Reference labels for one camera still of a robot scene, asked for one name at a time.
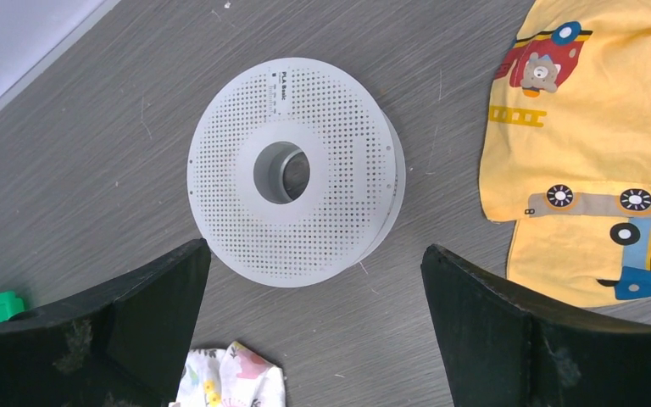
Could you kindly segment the grey plastic spool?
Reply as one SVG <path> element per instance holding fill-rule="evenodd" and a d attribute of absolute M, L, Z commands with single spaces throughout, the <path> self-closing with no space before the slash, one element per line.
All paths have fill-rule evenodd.
<path fill-rule="evenodd" d="M 186 183 L 198 230 L 238 275 L 307 287 L 361 263 L 403 205 L 398 134 L 355 78 L 316 59 L 258 64 L 198 122 Z"/>

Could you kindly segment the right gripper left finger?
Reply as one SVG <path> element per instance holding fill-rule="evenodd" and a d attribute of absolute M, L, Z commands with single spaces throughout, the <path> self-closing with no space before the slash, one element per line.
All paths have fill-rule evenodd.
<path fill-rule="evenodd" d="M 0 322 L 0 406 L 166 406 L 175 399 L 211 253 L 194 239 Z"/>

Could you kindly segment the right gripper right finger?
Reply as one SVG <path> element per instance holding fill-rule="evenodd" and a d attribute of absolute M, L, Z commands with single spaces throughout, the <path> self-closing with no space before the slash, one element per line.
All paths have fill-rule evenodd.
<path fill-rule="evenodd" d="M 580 309 L 431 245 L 420 266 L 457 406 L 651 406 L 651 325 Z"/>

